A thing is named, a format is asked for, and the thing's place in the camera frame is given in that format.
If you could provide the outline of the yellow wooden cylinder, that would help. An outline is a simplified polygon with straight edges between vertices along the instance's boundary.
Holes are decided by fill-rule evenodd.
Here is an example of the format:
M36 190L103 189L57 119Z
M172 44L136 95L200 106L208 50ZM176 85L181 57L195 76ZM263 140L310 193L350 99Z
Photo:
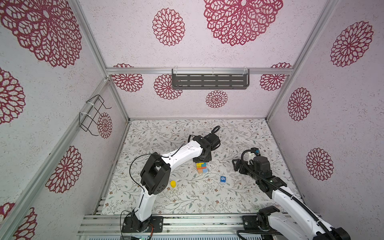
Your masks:
M176 187L176 185L177 185L176 181L171 181L171 183L170 183L170 184L171 184L171 187L172 187L172 188L175 188L175 187Z

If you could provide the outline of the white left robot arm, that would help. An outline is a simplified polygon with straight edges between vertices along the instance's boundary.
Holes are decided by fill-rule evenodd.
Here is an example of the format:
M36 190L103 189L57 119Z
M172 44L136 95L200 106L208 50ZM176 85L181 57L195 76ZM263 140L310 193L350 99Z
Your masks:
M204 137L195 136L186 145L167 154L149 154L140 176L141 195L137 207L128 214L122 226L122 233L141 233L147 229L153 230L150 220L152 209L158 194L169 183L172 171L184 163L192 160L196 164L207 163L212 160L212 151L221 144L220 138L210 133Z

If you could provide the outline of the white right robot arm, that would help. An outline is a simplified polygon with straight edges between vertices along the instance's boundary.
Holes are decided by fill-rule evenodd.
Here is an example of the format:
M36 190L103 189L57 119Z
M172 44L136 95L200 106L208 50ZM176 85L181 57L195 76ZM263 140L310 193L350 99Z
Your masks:
M287 213L277 207L260 209L255 215L243 217L242 233L264 235L267 240L282 236L287 240L349 240L343 228L335 228L302 203L279 177L273 175L266 157L256 155L252 160L243 158L232 161L234 170L252 177L260 190Z

